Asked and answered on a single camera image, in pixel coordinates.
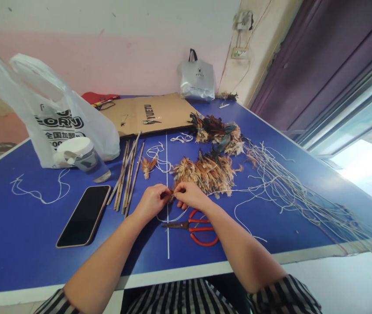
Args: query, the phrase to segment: shopping bag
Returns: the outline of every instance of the shopping bag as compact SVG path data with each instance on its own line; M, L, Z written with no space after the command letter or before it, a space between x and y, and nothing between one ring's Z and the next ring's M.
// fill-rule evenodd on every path
M196 51L190 49L189 61L178 66L180 97L210 102L215 98L213 66L198 60Z
M88 137L104 160L120 153L116 126L42 61L17 54L10 69L0 59L0 98L24 122L43 168L60 168L57 147L74 137Z

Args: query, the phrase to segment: wooden stick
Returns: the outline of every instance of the wooden stick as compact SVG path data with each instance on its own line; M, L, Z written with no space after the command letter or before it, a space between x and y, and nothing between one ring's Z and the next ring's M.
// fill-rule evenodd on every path
M127 140L126 141L126 146L125 146L125 156L124 156L124 159L123 159L123 163L122 163L122 168L126 167L126 159L127 159L127 153L129 151L129 146L130 146L130 140ZM119 187L117 188L117 192L116 192L116 200L115 200L115 205L113 207L113 209L115 209L117 212L119 211L119 206L120 206L120 199L121 199L121 195L122 195L122 191L123 191L123 184L125 182L125 176L122 177L122 182L121 184L119 185Z
M125 165L125 161L126 161L126 157L127 157L127 155L128 155L128 150L129 150L129 148L128 148L128 141L126 141L126 145L125 145L125 152L123 153L123 159L122 159L122 168L124 167L124 165ZM112 200L113 200L113 196L115 195L115 193L117 193L119 191L119 189L118 189L118 185L116 184L116 186L115 186L115 188L113 189L113 191L112 191L112 193L111 193L111 195L110 195L110 197L109 197L109 199L107 200L107 205L110 205L110 203L112 202Z
M135 176L133 177L132 187L130 189L130 194L129 194L128 205L127 205L126 211L125 211L125 218L129 214L130 201L132 200L133 188L135 187L135 182L137 181L138 170L139 170L139 167L141 165L141 158L142 158L142 152L143 152L144 145L145 145L145 141L142 143L141 153L139 154L139 158L138 158L137 169L135 170Z
M133 153L133 159L128 169L128 179L127 179L128 181L126 182L125 195L123 197L123 207L122 207L123 215L125 214L125 209L126 209L126 205L127 205L128 198L129 198L130 183L132 182L133 164L135 162L135 157L137 155L137 147L138 147L138 142L135 143L135 152Z
M139 135L141 135L141 133L142 131L139 131L137 139L135 140L136 142L138 142ZM127 163L130 162L130 159L132 158L132 154L133 154L133 150L130 151L130 154L127 159ZM120 171L119 179L117 180L117 183L115 185L115 188L113 189L112 195L110 196L109 201L107 202L107 205L110 205L110 203L112 202L113 196L115 196L115 193L116 193L116 189L119 186L120 182L122 181L122 177L125 175L125 170L126 170L126 167L122 168L122 170Z

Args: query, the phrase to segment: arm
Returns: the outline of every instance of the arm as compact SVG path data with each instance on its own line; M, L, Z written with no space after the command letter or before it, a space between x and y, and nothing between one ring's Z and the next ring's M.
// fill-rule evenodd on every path
M191 206L203 212L216 231L232 270L249 293L275 283L287 275L272 255L197 185L180 183L174 195L178 207Z
M73 306L86 314L104 311L136 238L161 211L170 194L170 190L162 184L146 189L135 211L64 286L65 295Z

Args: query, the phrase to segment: cardboard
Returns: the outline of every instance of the cardboard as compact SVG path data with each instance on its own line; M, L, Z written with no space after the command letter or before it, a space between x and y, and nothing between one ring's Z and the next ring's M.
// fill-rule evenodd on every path
M153 96L125 98L114 101L115 106L102 113L115 125L120 137L161 130L190 126L190 113L196 112L186 100L177 93Z

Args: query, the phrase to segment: hand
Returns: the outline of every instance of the hand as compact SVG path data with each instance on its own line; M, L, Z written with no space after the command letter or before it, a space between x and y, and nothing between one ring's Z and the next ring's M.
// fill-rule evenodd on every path
M174 197L178 200L177 207L185 210L188 206L205 211L211 207L212 201L193 182L181 182L174 190Z
M148 187L134 213L148 223L163 209L171 198L171 191L164 184Z

